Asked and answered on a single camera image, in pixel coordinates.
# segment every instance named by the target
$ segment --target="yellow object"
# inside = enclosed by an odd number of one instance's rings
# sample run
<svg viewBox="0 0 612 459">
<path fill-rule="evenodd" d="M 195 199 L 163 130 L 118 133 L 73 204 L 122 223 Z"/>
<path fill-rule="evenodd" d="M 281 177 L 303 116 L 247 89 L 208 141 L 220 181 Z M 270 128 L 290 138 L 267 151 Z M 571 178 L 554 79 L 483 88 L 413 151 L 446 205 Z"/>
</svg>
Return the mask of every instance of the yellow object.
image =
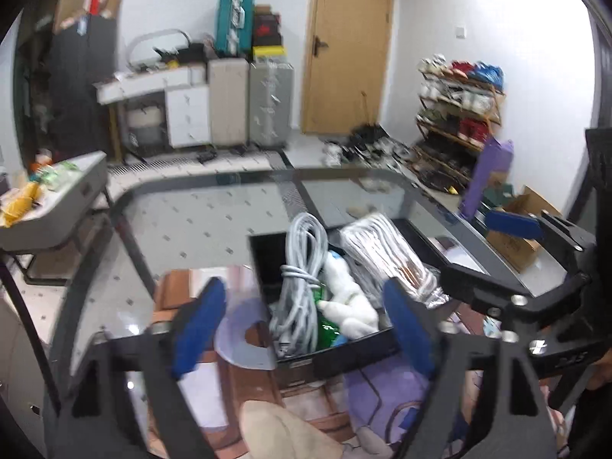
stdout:
<svg viewBox="0 0 612 459">
<path fill-rule="evenodd" d="M 286 54 L 284 46 L 253 46 L 253 57 L 274 57 Z"/>
<path fill-rule="evenodd" d="M 4 211 L 4 227 L 10 228 L 29 212 L 36 199 L 42 194 L 41 185 L 35 181 L 30 181 L 20 192 L 19 195 L 9 203 Z"/>
</svg>

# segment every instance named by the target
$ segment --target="white plush toy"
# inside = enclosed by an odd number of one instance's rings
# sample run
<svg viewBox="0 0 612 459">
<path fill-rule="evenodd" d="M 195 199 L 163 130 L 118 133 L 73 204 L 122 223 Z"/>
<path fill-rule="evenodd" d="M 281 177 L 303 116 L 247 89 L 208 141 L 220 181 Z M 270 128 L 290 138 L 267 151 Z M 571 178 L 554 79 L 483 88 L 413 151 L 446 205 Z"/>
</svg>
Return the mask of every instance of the white plush toy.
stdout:
<svg viewBox="0 0 612 459">
<path fill-rule="evenodd" d="M 347 262 L 335 252 L 327 252 L 323 265 L 330 302 L 320 300 L 317 308 L 340 333 L 349 340 L 357 340 L 378 331 L 378 314 L 369 304 L 360 286 L 351 277 Z"/>
</svg>

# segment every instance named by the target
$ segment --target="green plastic wrapper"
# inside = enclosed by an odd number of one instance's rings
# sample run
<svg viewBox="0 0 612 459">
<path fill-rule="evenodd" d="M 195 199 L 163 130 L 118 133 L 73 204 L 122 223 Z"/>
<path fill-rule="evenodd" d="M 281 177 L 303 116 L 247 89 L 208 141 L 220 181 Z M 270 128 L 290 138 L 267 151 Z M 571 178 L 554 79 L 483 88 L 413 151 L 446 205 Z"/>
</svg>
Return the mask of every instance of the green plastic wrapper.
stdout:
<svg viewBox="0 0 612 459">
<path fill-rule="evenodd" d="M 325 286 L 319 288 L 313 288 L 312 294 L 314 297 L 314 303 L 319 300 L 323 300 L 323 292 Z M 335 342 L 336 338 L 340 334 L 340 329 L 330 320 L 326 319 L 323 314 L 317 311 L 317 318 L 319 321 L 319 336 L 317 337 L 316 349 L 324 350 L 329 349 L 332 343 Z"/>
</svg>

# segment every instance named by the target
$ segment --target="gray cable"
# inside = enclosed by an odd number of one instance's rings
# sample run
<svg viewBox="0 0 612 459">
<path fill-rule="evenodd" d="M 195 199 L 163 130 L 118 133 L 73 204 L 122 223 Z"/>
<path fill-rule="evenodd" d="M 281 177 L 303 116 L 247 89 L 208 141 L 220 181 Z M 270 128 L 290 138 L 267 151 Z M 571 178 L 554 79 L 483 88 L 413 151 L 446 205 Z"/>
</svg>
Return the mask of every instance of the gray cable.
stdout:
<svg viewBox="0 0 612 459">
<path fill-rule="evenodd" d="M 318 323 L 312 290 L 321 285 L 317 276 L 327 248 L 327 233 L 321 223 L 308 213 L 298 214 L 287 232 L 287 264 L 280 268 L 283 286 L 270 321 L 279 356 L 316 351 Z"/>
</svg>

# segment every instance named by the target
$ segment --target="teal suitcase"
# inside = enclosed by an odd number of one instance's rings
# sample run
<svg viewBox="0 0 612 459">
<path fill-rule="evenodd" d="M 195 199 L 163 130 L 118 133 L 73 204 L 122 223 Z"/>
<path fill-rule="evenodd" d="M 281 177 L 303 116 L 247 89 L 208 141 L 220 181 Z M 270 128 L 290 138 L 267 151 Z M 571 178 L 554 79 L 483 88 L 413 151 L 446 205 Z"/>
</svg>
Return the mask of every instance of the teal suitcase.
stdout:
<svg viewBox="0 0 612 459">
<path fill-rule="evenodd" d="M 255 0 L 219 0 L 215 48 L 223 55 L 249 54 Z"/>
</svg>

